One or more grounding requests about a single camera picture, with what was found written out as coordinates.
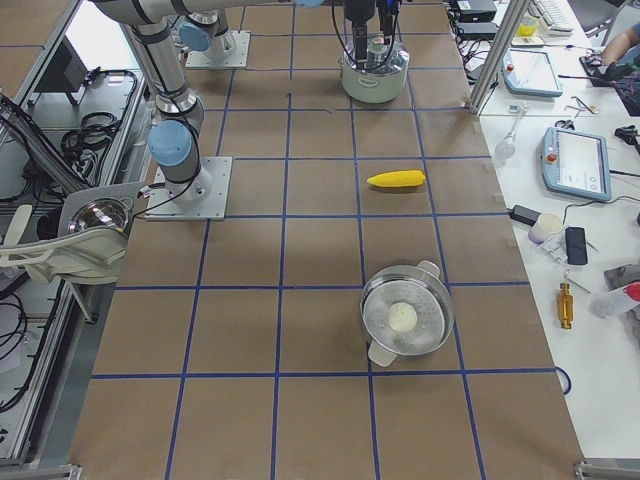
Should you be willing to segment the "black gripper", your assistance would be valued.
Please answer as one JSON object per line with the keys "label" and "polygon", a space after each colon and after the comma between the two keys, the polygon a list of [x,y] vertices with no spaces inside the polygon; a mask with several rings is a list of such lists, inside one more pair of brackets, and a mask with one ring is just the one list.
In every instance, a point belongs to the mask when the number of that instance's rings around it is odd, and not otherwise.
{"label": "black gripper", "polygon": [[344,0],[343,11],[351,21],[353,40],[353,59],[357,68],[365,68],[367,53],[367,25],[375,14],[378,15],[383,44],[389,46],[395,32],[395,15],[399,13],[397,0]]}

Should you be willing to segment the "person forearm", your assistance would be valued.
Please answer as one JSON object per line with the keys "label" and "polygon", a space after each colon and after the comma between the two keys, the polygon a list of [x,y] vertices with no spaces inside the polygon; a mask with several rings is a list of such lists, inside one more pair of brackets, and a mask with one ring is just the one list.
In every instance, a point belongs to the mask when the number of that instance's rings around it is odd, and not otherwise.
{"label": "person forearm", "polygon": [[609,65],[621,59],[630,49],[636,47],[639,42],[639,23],[634,23],[628,29],[622,31],[610,40],[601,52],[604,65]]}

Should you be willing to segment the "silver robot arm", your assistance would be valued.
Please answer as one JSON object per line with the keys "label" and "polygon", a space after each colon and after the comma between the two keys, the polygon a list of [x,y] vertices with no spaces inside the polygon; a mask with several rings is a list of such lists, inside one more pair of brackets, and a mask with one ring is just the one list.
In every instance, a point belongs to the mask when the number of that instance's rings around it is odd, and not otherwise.
{"label": "silver robot arm", "polygon": [[[344,1],[351,40],[337,38],[340,61],[357,72],[385,74],[402,68],[408,53],[396,40],[399,1]],[[247,66],[251,33],[230,29],[223,10],[196,12],[178,18],[177,35],[188,69],[238,69]]]}
{"label": "silver robot arm", "polygon": [[151,128],[147,147],[164,176],[167,199],[149,204],[147,212],[159,216],[163,207],[173,217],[204,207],[215,194],[213,175],[199,152],[204,120],[201,98],[188,86],[184,66],[175,47],[169,19],[194,16],[214,18],[216,32],[227,26],[225,10],[253,6],[253,1],[97,1],[96,7],[117,22],[145,80],[155,95],[158,123]]}

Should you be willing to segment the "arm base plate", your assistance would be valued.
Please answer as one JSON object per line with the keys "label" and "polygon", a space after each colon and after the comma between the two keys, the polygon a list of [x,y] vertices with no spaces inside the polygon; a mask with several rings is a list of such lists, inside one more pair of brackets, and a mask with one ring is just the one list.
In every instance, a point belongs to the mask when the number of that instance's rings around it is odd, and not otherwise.
{"label": "arm base plate", "polygon": [[187,221],[225,218],[232,173],[231,157],[201,157],[201,170],[189,189],[165,181],[160,168],[156,169],[155,182],[165,186],[149,193],[147,211],[143,214],[150,221]]}
{"label": "arm base plate", "polygon": [[251,32],[228,30],[215,37],[211,46],[202,52],[190,50],[186,68],[190,70],[244,69],[247,66]]}

